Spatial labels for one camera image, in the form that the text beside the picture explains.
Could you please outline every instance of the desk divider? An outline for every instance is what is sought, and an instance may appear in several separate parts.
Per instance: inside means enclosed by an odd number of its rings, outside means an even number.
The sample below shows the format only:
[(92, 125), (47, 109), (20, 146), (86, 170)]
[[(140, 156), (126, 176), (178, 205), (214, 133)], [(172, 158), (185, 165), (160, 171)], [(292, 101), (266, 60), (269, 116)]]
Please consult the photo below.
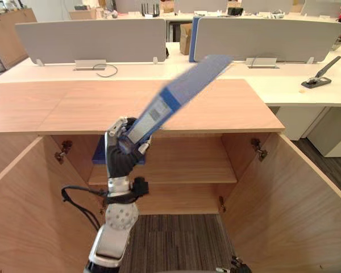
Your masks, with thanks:
[(293, 6), (293, 0), (243, 0), (241, 7), (247, 13), (273, 12), (281, 10), (288, 14)]
[(341, 23), (253, 18), (195, 18), (190, 62), (209, 54), (276, 57), (278, 61), (323, 61), (341, 34)]
[(195, 10), (218, 11), (227, 10), (227, 0), (174, 0), (174, 11), (194, 13)]
[(119, 13), (141, 12), (142, 3), (148, 4), (149, 12), (153, 13), (153, 5), (160, 5), (159, 0), (116, 0), (116, 8)]
[(75, 20), (17, 24), (15, 28), (34, 63), (165, 60), (164, 19)]
[(305, 0), (301, 14), (307, 16), (326, 15), (333, 18), (338, 18), (341, 13), (341, 3), (327, 2), (321, 0)]

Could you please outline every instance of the white desk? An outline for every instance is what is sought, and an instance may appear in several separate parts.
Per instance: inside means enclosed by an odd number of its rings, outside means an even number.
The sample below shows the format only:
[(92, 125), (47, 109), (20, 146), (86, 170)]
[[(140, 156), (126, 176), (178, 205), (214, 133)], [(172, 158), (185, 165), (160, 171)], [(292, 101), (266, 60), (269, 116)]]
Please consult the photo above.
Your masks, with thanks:
[[(171, 80), (194, 63), (180, 53), (179, 43), (167, 43), (169, 58), (159, 64), (116, 64), (118, 73), (101, 78), (96, 71), (74, 71), (74, 64), (39, 67), (27, 59), (0, 76), (2, 82), (70, 81), (70, 80)], [(305, 137), (329, 107), (341, 107), (341, 60), (326, 74), (332, 83), (316, 89), (306, 89), (301, 82), (314, 76), (334, 57), (341, 55), (341, 47), (330, 52), (318, 64), (278, 64), (280, 69), (249, 69), (244, 63), (233, 63), (220, 78), (243, 78), (268, 106), (280, 107), (277, 116), (292, 140)], [(111, 68), (100, 71), (111, 73)]]
[[(178, 15), (175, 15), (174, 13), (162, 13), (157, 18), (163, 18), (168, 22), (184, 22), (184, 21), (192, 22), (193, 17), (195, 17), (195, 15), (193, 13), (180, 13)], [(109, 18), (109, 19), (110, 20), (118, 20), (118, 19), (139, 19), (139, 18), (149, 19), (149, 18), (143, 17), (140, 13), (139, 14), (135, 14), (135, 13), (119, 14), (117, 18), (115, 18), (115, 19)], [(260, 18), (260, 17), (256, 16), (256, 15), (243, 15), (243, 16), (238, 16), (238, 17), (234, 17), (234, 18)], [(300, 13), (289, 13), (285, 16), (285, 19), (288, 19), (288, 20), (304, 20), (304, 21), (324, 21), (324, 22), (326, 22), (326, 21), (327, 22), (334, 22), (337, 20), (337, 18), (322, 19), (322, 18), (316, 17), (316, 16), (302, 16)]]

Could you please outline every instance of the cabinet door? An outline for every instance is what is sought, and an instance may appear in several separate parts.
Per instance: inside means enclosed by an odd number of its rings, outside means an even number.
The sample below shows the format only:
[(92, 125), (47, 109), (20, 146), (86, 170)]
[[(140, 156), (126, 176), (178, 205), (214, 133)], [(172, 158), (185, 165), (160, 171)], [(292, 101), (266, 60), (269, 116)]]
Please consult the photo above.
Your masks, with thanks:
[[(63, 185), (85, 185), (54, 140), (36, 138), (0, 173), (0, 272), (82, 272), (96, 232), (71, 204)], [(95, 197), (71, 192), (96, 214)]]
[(262, 149), (221, 213), (237, 254), (258, 273), (341, 272), (341, 191), (285, 136)]
[(0, 172), (9, 165), (34, 139), (36, 135), (0, 134)]

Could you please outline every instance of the cabinet top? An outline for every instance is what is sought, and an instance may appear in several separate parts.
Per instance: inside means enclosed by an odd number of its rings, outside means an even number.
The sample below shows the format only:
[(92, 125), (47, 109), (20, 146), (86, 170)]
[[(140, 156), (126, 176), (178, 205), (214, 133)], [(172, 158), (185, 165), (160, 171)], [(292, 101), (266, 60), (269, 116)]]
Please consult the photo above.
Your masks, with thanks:
[[(102, 134), (120, 116), (138, 117), (166, 81), (0, 84), (0, 133)], [(244, 80), (216, 80), (164, 126), (164, 133), (284, 129)]]

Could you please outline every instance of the stapler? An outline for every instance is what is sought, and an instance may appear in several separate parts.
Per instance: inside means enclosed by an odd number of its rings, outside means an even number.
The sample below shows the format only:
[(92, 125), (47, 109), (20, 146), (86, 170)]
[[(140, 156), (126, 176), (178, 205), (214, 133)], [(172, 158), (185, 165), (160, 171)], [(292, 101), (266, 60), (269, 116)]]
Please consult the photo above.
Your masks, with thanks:
[(309, 78), (307, 81), (302, 82), (302, 85), (307, 88), (316, 88), (322, 85), (330, 84), (332, 81), (329, 78), (322, 77), (337, 61), (341, 59), (341, 56), (337, 56), (330, 63), (328, 63), (324, 68), (322, 68), (316, 76)]

